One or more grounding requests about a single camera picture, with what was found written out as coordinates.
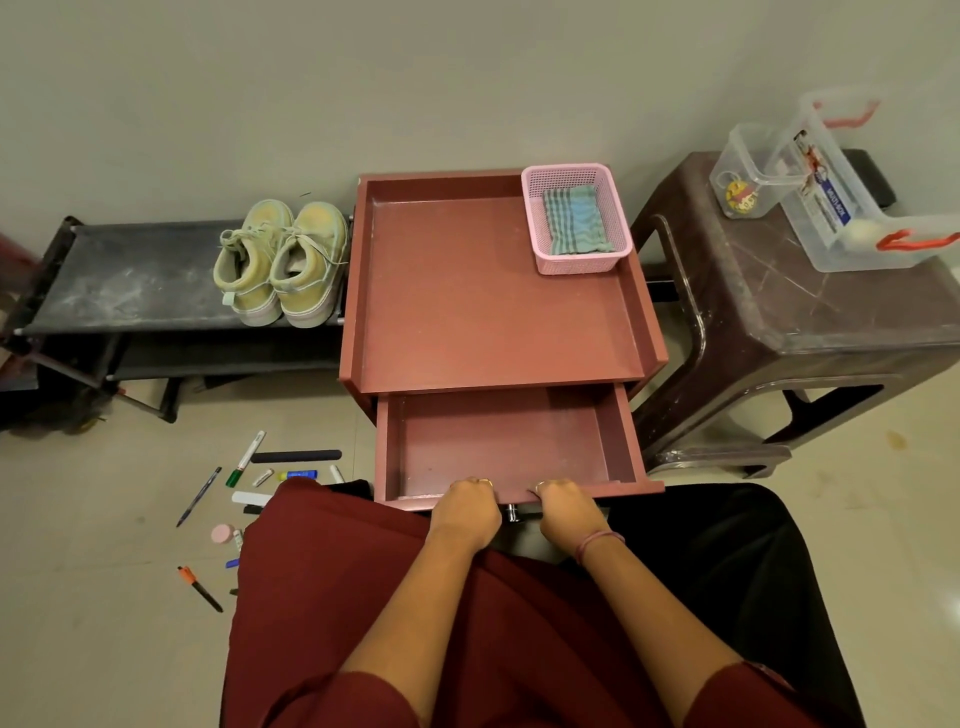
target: towel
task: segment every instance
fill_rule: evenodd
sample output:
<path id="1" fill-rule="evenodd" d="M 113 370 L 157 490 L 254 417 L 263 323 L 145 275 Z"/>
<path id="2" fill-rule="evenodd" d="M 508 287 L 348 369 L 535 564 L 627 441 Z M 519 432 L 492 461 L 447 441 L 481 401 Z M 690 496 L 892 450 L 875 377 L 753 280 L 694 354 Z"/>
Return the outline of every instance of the towel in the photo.
<path id="1" fill-rule="evenodd" d="M 548 189 L 543 192 L 543 208 L 550 226 L 551 255 L 613 252 L 591 185 Z"/>

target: label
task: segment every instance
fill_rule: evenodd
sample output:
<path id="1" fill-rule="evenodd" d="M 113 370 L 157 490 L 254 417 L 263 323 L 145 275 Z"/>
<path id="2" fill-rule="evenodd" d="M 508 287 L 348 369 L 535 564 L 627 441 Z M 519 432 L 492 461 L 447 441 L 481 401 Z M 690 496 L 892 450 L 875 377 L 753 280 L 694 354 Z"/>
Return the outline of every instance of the label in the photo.
<path id="1" fill-rule="evenodd" d="M 806 129 L 800 129 L 793 141 L 810 170 L 804 186 L 800 188 L 801 202 L 804 203 L 813 227 L 821 237 L 831 241 L 850 223 L 850 205 L 841 195 L 839 185 L 834 182 L 837 176 L 833 168 L 810 133 Z"/>

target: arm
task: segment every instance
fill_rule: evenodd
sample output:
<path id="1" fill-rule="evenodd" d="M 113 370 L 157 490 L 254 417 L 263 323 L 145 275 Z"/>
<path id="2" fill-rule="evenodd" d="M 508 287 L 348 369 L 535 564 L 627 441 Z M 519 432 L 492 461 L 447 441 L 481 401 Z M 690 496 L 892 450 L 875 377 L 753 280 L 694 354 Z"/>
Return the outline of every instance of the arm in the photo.
<path id="1" fill-rule="evenodd" d="M 540 530 L 568 554 L 591 533 L 607 530 L 593 499 L 569 480 L 541 483 Z M 583 566 L 589 571 L 623 626 L 646 668 L 663 707 L 682 726 L 707 680 L 741 661 L 614 538 L 587 545 Z"/>
<path id="2" fill-rule="evenodd" d="M 368 672 L 390 683 L 429 725 L 470 563 L 500 523 L 489 480 L 451 485 L 420 554 L 341 672 Z"/>

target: orange marker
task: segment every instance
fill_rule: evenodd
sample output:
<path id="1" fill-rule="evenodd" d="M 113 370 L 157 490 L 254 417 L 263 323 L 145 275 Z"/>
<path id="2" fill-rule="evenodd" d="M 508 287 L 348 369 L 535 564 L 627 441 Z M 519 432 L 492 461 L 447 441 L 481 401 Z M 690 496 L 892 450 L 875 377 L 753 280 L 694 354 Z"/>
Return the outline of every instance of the orange marker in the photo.
<path id="1" fill-rule="evenodd" d="M 217 600 L 210 595 L 210 592 L 208 592 L 206 589 L 204 589 L 200 585 L 200 582 L 197 581 L 197 577 L 193 575 L 193 571 L 190 570 L 190 567 L 177 567 L 177 571 L 180 572 L 180 576 L 183 577 L 183 581 L 185 581 L 191 587 L 196 589 L 200 593 L 200 596 L 202 596 L 204 599 L 206 599 L 210 603 L 211 607 L 213 607 L 218 612 L 224 611 L 224 608 L 220 606 Z"/>

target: green marker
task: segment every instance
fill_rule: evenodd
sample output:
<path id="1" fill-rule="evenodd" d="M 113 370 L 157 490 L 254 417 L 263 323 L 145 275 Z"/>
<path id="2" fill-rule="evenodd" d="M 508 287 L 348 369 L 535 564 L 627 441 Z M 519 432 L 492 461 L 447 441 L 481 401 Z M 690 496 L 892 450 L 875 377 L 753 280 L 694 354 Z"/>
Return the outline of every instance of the green marker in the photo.
<path id="1" fill-rule="evenodd" d="M 256 437 L 253 438 L 253 442 L 250 443 L 250 446 L 247 448 L 244 456 L 240 458 L 240 462 L 237 463 L 236 470 L 234 470 L 233 473 L 230 474 L 230 477 L 227 478 L 228 488 L 232 488 L 240 480 L 240 476 L 243 474 L 243 471 L 247 469 L 248 465 L 250 465 L 250 459 L 253 457 L 256 449 L 260 447 L 260 443 L 263 442 L 263 438 L 266 436 L 267 433 L 262 429 L 256 433 Z"/>

